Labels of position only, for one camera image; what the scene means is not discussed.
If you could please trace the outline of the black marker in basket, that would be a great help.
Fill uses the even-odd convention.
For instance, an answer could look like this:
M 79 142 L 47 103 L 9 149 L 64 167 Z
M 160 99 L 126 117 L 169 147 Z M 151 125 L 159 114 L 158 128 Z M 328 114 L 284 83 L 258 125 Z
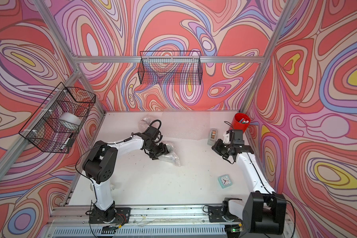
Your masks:
M 69 137 L 64 143 L 64 148 L 69 149 L 72 147 L 73 144 L 74 144 L 74 139 L 72 137 Z

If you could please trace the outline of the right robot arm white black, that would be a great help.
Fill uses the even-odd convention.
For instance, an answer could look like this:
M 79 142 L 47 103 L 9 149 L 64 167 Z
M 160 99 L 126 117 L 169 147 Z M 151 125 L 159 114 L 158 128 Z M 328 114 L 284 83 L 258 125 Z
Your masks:
M 281 235 L 285 227 L 287 200 L 264 178 L 252 148 L 249 145 L 224 143 L 219 139 L 212 150 L 225 161 L 232 157 L 230 163 L 241 168 L 249 196 L 247 200 L 226 197 L 221 206 L 208 206 L 209 221 L 240 222 L 239 227 L 230 228 L 229 233 Z

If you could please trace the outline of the bubble wrap sheet around mug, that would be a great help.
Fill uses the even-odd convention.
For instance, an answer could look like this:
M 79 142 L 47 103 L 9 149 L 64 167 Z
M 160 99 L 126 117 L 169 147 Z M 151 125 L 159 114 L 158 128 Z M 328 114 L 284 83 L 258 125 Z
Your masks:
M 138 122 L 139 132 L 145 132 L 148 129 L 148 127 L 150 126 L 152 121 L 153 121 L 153 119 L 151 117 L 147 117 L 147 116 L 140 119 Z

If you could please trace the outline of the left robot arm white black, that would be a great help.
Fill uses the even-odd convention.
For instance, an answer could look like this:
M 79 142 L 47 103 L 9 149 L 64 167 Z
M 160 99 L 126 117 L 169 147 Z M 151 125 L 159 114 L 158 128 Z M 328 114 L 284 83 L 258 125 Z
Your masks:
M 144 151 L 152 160 L 158 160 L 163 155 L 168 155 L 166 144 L 155 142 L 153 137 L 142 133 L 133 134 L 121 142 L 103 142 L 94 144 L 82 165 L 85 176 L 92 182 L 95 202 L 90 212 L 89 223 L 110 224 L 116 218 L 121 218 L 123 223 L 128 220 L 116 210 L 115 201 L 111 195 L 110 178 L 114 173 L 117 158 L 135 150 Z

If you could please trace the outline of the bubble wrap sheet stack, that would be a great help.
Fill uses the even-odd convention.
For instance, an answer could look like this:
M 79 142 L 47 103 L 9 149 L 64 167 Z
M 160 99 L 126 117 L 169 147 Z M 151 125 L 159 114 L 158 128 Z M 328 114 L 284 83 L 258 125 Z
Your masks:
M 210 131 L 209 112 L 164 112 L 160 120 L 163 136 L 188 140 L 208 138 Z

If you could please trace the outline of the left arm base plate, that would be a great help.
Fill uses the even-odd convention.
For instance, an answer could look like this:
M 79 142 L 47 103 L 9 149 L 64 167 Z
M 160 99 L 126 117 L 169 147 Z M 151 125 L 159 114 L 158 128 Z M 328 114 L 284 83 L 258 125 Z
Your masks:
M 92 208 L 85 213 L 89 217 L 90 224 L 116 224 L 124 225 L 130 220 L 131 208 L 119 207 L 109 208 L 106 211 L 97 207 Z

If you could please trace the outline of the red pen holder cup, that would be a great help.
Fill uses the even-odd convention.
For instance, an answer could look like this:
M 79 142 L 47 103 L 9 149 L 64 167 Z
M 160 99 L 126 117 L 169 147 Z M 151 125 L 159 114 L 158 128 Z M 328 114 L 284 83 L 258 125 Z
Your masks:
M 236 113 L 232 120 L 232 128 L 235 130 L 242 130 L 246 132 L 250 125 L 251 119 L 248 115 L 243 113 Z

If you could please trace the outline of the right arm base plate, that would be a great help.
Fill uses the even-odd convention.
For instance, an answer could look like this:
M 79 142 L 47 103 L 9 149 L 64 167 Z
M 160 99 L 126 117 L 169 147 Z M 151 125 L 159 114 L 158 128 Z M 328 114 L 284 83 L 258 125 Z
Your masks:
M 210 223 L 241 221 L 240 218 L 230 214 L 226 209 L 223 208 L 223 206 L 205 205 L 203 207 L 203 212 L 208 214 L 208 219 Z

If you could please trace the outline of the small green alarm clock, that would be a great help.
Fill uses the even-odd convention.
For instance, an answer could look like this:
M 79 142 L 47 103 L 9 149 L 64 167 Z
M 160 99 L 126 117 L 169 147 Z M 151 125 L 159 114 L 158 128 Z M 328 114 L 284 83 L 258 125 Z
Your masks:
M 229 175 L 222 175 L 222 176 L 218 177 L 218 182 L 222 189 L 233 185 L 233 182 L 232 182 L 231 178 L 229 177 Z

